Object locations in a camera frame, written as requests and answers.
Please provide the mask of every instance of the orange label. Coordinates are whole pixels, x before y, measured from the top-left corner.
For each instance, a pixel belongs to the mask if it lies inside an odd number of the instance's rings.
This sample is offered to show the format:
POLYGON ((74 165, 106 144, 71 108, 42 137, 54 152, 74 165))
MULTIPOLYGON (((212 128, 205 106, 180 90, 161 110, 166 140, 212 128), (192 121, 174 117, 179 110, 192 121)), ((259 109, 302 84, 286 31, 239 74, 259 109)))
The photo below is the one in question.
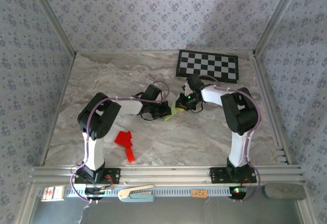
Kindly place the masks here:
POLYGON ((192 197, 206 198, 206 190, 192 190, 192 197))

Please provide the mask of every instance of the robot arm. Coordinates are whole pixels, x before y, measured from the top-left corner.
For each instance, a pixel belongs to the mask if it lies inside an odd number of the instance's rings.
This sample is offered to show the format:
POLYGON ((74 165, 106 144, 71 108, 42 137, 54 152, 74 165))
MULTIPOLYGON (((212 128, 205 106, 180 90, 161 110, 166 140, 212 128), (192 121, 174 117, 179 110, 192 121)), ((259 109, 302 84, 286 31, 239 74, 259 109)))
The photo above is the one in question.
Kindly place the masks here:
POLYGON ((155 101, 160 93, 161 90, 159 88, 150 84, 145 92, 141 92, 130 99, 116 100, 115 102, 107 100, 101 103, 91 117, 88 141, 86 127, 91 111, 99 102, 108 97, 103 93, 97 93, 78 115, 77 122, 80 124, 84 137, 85 156, 83 162, 86 162, 82 170, 91 182, 97 183, 103 176, 105 167, 103 138, 109 133, 117 115, 142 115, 149 113, 153 120, 171 115, 171 109, 167 101, 161 103, 144 101, 155 101))
MULTIPOLYGON (((248 135, 247 132, 255 126, 258 120, 258 114, 252 102, 238 93, 218 90, 214 85, 204 85, 197 75, 188 78, 184 90, 185 94, 180 94, 176 101, 178 108, 195 110, 199 102, 210 102, 223 107, 227 125, 232 131, 231 152, 227 164, 230 164, 233 169, 245 166, 247 164, 245 157, 250 148, 248 144, 247 152, 245 152, 246 139, 249 136, 250 143, 253 135, 253 133, 248 135)), ((239 90, 250 95, 246 88, 239 90)))

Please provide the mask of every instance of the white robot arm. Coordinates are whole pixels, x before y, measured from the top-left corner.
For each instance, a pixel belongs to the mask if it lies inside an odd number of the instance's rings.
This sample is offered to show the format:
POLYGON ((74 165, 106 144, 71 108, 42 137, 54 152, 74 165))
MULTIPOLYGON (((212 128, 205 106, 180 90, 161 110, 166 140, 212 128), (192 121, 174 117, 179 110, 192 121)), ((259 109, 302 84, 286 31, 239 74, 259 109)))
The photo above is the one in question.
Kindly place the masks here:
POLYGON ((167 101, 163 99, 156 101, 160 93, 161 90, 153 84, 150 84, 145 92, 130 98, 116 98, 115 101, 103 93, 97 93, 82 110, 77 118, 84 137, 85 165, 81 170, 89 181, 98 183, 103 176, 105 168, 103 138, 110 131, 118 114, 142 116, 149 113, 153 120, 171 115, 167 101), (92 110, 95 112, 90 118, 87 134, 87 122, 92 110))
MULTIPOLYGON (((258 121, 258 113, 254 104, 245 96, 217 89, 214 85, 204 85, 197 75, 188 77, 185 84, 185 93, 180 94, 175 106, 184 110, 195 110, 200 102, 211 102, 223 107, 226 122, 232 131, 231 151, 227 159, 227 166, 224 168, 212 168, 210 172, 212 181, 215 175, 225 182, 239 182, 246 177, 252 177, 253 170, 248 165, 249 143, 253 132, 249 134, 258 121)), ((239 89, 249 97, 249 90, 239 89)), ((103 93, 98 93, 88 103, 78 116, 78 123, 83 131, 85 144, 85 166, 82 168, 87 178, 94 183, 101 180, 105 168, 103 157, 102 138, 109 132, 118 114, 142 115, 150 113, 153 119, 170 115, 171 110, 167 101, 162 103, 148 103, 144 100, 155 101, 161 90, 150 85, 138 100, 125 99, 124 101, 107 100, 101 104, 93 114, 89 125, 89 140, 87 141, 86 126, 90 111, 104 99, 109 99, 103 93)))
POLYGON ((196 105, 200 102, 220 105, 223 107, 227 125, 232 132, 227 166, 224 169, 212 168, 212 180, 215 178, 214 174, 219 175, 219 180, 228 178, 227 182, 242 181, 245 176, 251 176, 253 170, 248 165, 247 157, 253 128, 258 122, 258 111, 247 98, 251 98, 249 90, 243 87, 231 92, 215 85, 204 85, 197 75, 188 77, 183 88, 185 93, 179 95, 175 104, 177 108, 195 111, 196 105))

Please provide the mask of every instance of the yellow object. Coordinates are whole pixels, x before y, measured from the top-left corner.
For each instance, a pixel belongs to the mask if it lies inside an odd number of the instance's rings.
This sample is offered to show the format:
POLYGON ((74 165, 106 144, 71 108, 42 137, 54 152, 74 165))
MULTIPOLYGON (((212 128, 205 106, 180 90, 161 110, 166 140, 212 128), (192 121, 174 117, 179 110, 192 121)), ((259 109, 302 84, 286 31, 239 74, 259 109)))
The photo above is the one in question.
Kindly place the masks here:
POLYGON ((164 122, 167 121, 167 120, 169 120, 172 116, 176 115, 179 111, 185 111, 184 109, 176 108, 175 105, 176 105, 176 101, 177 101, 177 99, 175 100, 174 104, 173 104, 172 107, 171 107, 172 114, 169 115, 169 116, 166 116, 164 122))

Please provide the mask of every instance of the marble tabletop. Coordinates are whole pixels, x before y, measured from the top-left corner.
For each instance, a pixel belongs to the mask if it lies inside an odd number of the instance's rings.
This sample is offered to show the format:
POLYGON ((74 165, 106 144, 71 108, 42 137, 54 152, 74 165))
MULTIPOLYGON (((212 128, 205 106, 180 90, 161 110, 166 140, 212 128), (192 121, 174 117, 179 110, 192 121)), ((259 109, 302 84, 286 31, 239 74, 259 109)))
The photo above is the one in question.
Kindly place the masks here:
MULTIPOLYGON (((130 97, 143 92, 155 80, 170 86, 171 105, 182 92, 185 78, 175 77, 178 52, 120 54, 77 54, 60 113, 51 139, 46 165, 80 164, 84 141, 77 116, 97 93, 109 97, 130 97)), ((277 154, 252 63, 239 58, 238 84, 247 87, 258 102, 263 116, 253 135, 250 159, 254 164, 275 164, 277 154)), ((180 112, 168 121, 145 121, 140 116, 117 116, 104 139, 106 165, 224 165, 230 153, 231 131, 221 107, 204 104, 198 114, 180 112), (128 163, 125 151, 113 141, 118 132, 131 131, 135 162, 128 163)))

